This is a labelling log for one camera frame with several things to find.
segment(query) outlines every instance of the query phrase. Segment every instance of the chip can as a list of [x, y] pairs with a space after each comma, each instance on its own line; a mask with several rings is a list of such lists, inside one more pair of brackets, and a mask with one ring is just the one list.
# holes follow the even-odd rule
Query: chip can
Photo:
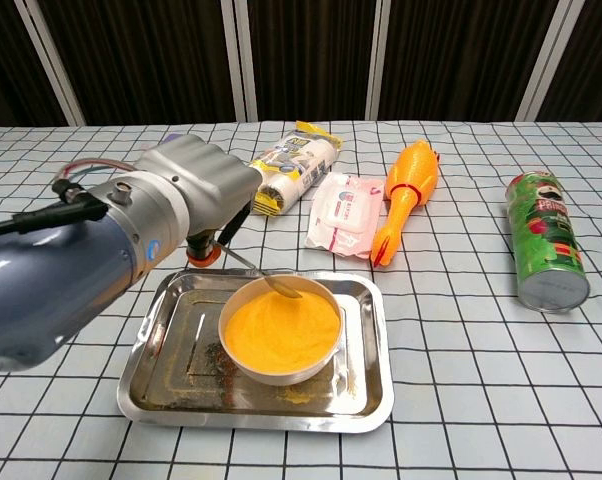
[[565, 312], [590, 293], [583, 262], [563, 201], [548, 172], [516, 177], [506, 190], [519, 299], [543, 312]]

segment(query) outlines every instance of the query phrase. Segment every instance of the orange powder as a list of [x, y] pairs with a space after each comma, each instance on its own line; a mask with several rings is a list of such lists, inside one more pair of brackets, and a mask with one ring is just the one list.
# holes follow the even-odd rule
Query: orange powder
[[268, 292], [237, 310], [225, 328], [232, 355], [263, 373], [293, 372], [323, 358], [334, 346], [341, 320], [325, 298], [300, 293], [302, 298]]

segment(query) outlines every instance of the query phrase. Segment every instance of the checkered tablecloth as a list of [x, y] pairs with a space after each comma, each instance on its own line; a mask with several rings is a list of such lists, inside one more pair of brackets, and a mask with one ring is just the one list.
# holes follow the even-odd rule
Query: checkered tablecloth
[[[602, 124], [322, 125], [345, 141], [335, 171], [383, 177], [419, 138], [441, 154], [437, 189], [410, 217], [391, 267], [304, 248], [314, 189], [286, 216], [251, 216], [232, 247], [262, 268], [354, 272], [379, 286], [396, 395], [388, 421], [337, 435], [124, 418], [118, 378], [154, 289], [186, 265], [181, 248], [49, 361], [0, 374], [0, 479], [602, 478]], [[0, 128], [0, 220], [52, 202], [48, 182], [72, 159], [134, 161], [170, 133], [195, 133], [248, 161], [292, 127]], [[567, 191], [592, 286], [563, 315], [515, 297], [505, 186], [539, 169]]]

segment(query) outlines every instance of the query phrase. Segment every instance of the tray rim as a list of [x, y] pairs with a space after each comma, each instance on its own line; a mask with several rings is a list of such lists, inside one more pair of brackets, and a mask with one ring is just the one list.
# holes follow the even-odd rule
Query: tray rim
[[210, 269], [195, 270], [185, 269], [180, 272], [167, 275], [159, 284], [157, 291], [150, 303], [148, 313], [137, 334], [134, 345], [126, 362], [123, 374], [117, 384], [117, 404], [121, 413], [132, 421], [141, 423], [170, 425], [170, 426], [193, 426], [208, 428], [252, 428], [268, 430], [296, 430], [333, 433], [363, 433], [376, 429], [382, 425], [392, 412], [394, 405], [394, 385], [390, 370], [390, 354], [388, 349], [387, 328], [383, 310], [383, 296], [379, 288], [369, 279], [352, 273], [313, 271], [313, 272], [291, 272], [313, 280], [350, 280], [362, 284], [372, 295], [374, 310], [374, 324], [378, 332], [376, 335], [377, 352], [379, 359], [379, 376], [381, 380], [381, 401], [377, 408], [366, 416], [359, 418], [338, 417], [304, 417], [302, 415], [262, 415], [250, 413], [208, 413], [208, 412], [159, 412], [165, 418], [157, 421], [153, 418], [145, 418], [151, 411], [137, 406], [130, 398], [130, 384], [138, 364], [141, 360], [143, 348], [148, 340], [149, 333], [157, 320], [159, 307], [165, 299], [169, 285], [182, 276], [241, 276], [258, 278], [258, 273], [243, 269]]

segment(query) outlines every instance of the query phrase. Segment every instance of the orange rubber chicken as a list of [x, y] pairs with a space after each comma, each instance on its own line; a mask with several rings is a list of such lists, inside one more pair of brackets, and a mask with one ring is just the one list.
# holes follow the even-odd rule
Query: orange rubber chicken
[[439, 155], [424, 140], [406, 147], [392, 165], [385, 183], [390, 199], [386, 224], [377, 230], [370, 259], [388, 265], [401, 245], [401, 232], [416, 205], [425, 205], [437, 185]]

